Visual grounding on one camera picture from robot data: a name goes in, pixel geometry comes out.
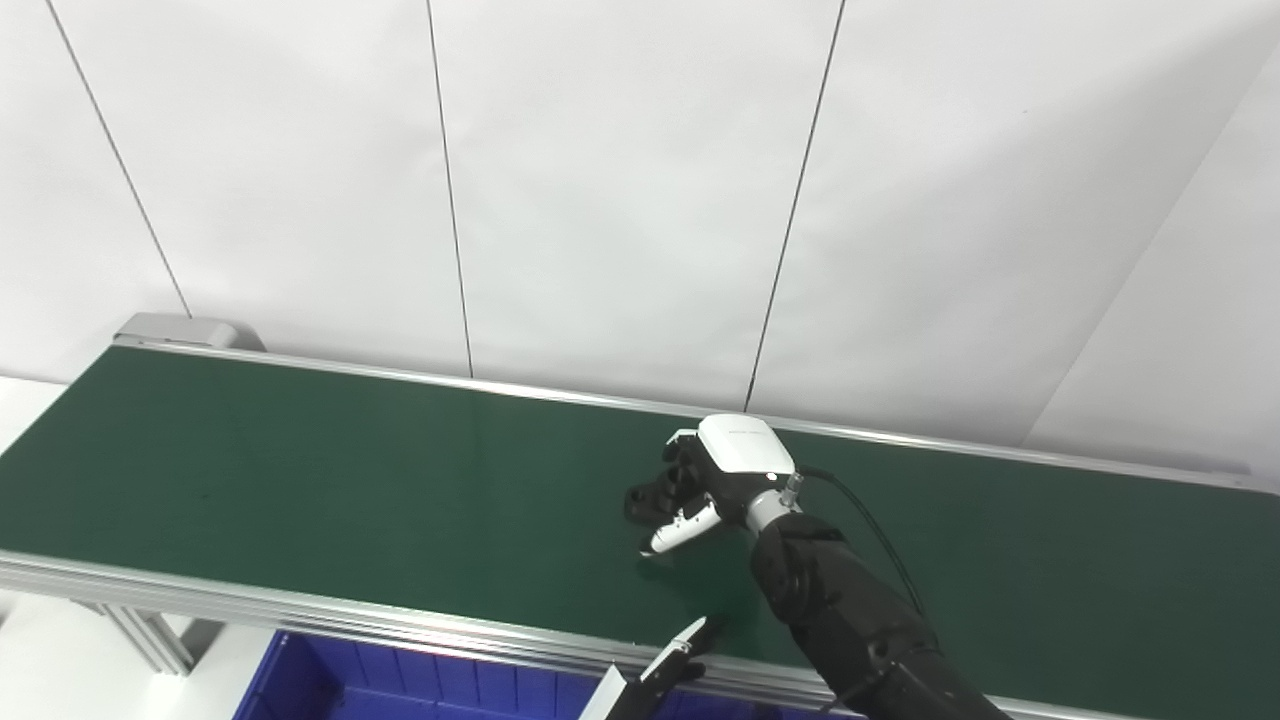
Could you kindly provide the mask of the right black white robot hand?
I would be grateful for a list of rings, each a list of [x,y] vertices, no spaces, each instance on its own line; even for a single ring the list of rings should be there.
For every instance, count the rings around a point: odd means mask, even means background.
[[[625,516],[652,528],[639,553],[667,553],[718,527],[759,536],[797,512],[803,475],[780,437],[762,419],[713,414],[676,430],[662,452],[663,469],[623,497]]]

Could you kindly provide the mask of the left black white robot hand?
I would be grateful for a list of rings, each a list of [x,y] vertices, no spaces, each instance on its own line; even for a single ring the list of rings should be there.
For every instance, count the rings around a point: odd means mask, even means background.
[[[698,657],[707,653],[726,624],[722,615],[701,616],[678,632],[635,678],[612,664],[596,684],[581,719],[649,719],[680,684],[705,675]]]

